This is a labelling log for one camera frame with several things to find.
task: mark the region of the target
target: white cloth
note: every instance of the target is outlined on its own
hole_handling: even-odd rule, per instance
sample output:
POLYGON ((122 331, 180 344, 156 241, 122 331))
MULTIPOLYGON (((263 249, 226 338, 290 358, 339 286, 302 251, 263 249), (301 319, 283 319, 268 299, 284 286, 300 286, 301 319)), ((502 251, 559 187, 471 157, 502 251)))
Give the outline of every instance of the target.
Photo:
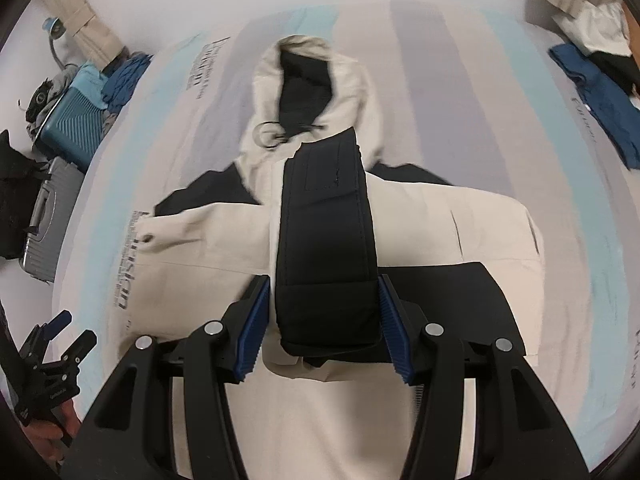
MULTIPOLYGON (((174 216, 141 218, 126 343, 141 334, 188 336, 219 319, 254 274, 274 283, 284 160, 273 171, 269 205, 215 203, 174 216)), ((505 196, 453 186, 387 182, 367 174, 378 265, 433 266, 479 261, 502 289, 535 361, 543 312, 542 236, 527 209, 505 196)), ((280 346, 271 298, 263 342, 266 367, 290 378, 320 381, 380 378, 389 364, 328 361, 313 368, 280 346)))
POLYGON ((382 117, 369 73, 355 59, 333 52, 321 38, 289 36, 273 45, 262 56, 255 70, 254 105, 255 113, 242 136, 236 166, 247 189, 261 203, 266 203, 271 195, 270 173, 266 168, 276 160, 293 156, 303 142, 326 139, 353 126, 364 168, 370 169, 380 156, 382 117), (255 136, 258 136, 258 140, 268 137, 266 134, 274 125, 260 125, 278 120, 278 101, 283 77, 280 67, 281 49, 299 56, 327 61, 332 98, 314 121, 314 124, 323 126, 323 129, 296 135, 276 148, 265 149, 256 143, 255 136))
POLYGON ((14 403, 11 400, 11 394, 9 393, 9 384, 6 382, 6 376, 0 368, 0 396, 4 397, 4 401, 9 406, 9 408, 14 407, 14 403))
POLYGON ((617 2, 597 7, 584 2, 577 18, 556 16, 554 19, 585 56, 594 52, 631 56, 629 26, 622 5, 617 2))

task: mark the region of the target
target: black bag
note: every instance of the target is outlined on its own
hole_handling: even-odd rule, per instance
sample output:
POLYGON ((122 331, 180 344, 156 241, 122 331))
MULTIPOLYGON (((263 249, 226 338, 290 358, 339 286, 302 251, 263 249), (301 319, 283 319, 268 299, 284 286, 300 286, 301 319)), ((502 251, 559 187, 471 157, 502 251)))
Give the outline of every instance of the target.
POLYGON ((46 173, 43 165, 9 145, 0 134, 0 256, 12 260, 24 251, 31 214, 46 173))

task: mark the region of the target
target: silver suitcase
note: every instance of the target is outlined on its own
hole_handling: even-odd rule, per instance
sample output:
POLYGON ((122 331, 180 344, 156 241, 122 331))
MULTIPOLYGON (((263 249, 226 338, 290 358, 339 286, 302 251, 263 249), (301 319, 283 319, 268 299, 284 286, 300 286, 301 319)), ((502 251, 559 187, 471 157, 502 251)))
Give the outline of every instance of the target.
POLYGON ((26 272, 43 282, 53 282, 56 277, 66 227, 84 180, 78 168, 60 157, 51 161, 48 173, 51 178, 40 187, 20 260, 26 272))

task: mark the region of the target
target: folded clothes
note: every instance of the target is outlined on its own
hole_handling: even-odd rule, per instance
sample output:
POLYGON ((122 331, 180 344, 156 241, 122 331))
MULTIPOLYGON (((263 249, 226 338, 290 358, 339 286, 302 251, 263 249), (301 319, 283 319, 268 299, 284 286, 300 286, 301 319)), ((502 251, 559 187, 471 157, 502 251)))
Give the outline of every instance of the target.
POLYGON ((138 81, 151 63, 151 58, 147 54, 137 54, 126 60, 111 75, 102 89, 102 98, 110 113, 120 113, 122 107, 130 101, 138 81))
POLYGON ((96 108, 104 110, 107 105, 102 100, 102 89, 107 80, 107 76, 101 74, 91 61, 87 61, 80 67, 70 86, 89 99, 96 108))
POLYGON ((628 23, 622 5, 617 2, 597 7, 584 2, 574 20, 565 16, 555 20, 585 56, 594 52, 631 56, 628 23))
POLYGON ((614 56, 594 52, 589 61, 608 75, 627 95, 633 95, 634 86, 640 88, 640 69, 632 56, 614 56))
POLYGON ((603 127, 625 166, 640 169, 640 110, 574 44, 555 46, 549 55, 575 83, 582 102, 603 127))
POLYGON ((353 126, 365 169, 380 158, 382 117, 369 72, 322 38, 289 36, 269 48, 255 68, 253 95, 255 113, 236 167, 260 203, 271 195, 266 168, 293 156, 304 142, 353 126))

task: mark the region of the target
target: suitcase handle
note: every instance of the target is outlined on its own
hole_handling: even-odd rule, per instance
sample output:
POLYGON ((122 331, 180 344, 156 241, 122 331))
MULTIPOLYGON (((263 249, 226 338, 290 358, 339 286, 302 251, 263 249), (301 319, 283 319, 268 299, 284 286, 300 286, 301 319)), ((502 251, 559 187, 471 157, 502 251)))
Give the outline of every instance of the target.
POLYGON ((36 199, 36 205, 33 207, 33 213, 31 215, 31 222, 28 231, 34 235, 38 235, 40 231, 40 223, 44 216, 44 208, 47 205, 47 199, 49 198, 49 190, 44 186, 40 188, 38 197, 36 199))

